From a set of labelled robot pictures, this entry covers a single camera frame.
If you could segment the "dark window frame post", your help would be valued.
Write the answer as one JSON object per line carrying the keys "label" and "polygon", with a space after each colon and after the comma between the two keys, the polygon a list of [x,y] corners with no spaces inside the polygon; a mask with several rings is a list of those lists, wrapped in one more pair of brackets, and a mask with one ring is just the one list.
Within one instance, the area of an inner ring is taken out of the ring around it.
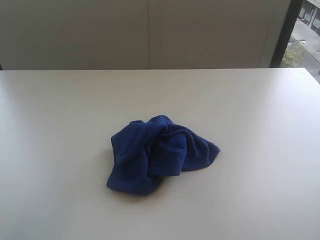
{"label": "dark window frame post", "polygon": [[270,68],[280,67],[303,2],[303,0],[290,1],[288,11],[269,65]]}

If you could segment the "blue microfiber towel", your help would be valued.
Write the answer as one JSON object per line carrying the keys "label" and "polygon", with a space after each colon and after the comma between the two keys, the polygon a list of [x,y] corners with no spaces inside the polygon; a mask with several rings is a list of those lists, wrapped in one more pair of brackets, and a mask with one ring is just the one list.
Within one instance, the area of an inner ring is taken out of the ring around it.
{"label": "blue microfiber towel", "polygon": [[106,186],[147,196],[166,177],[209,167],[220,153],[214,143],[165,115],[135,120],[111,137],[114,165]]}

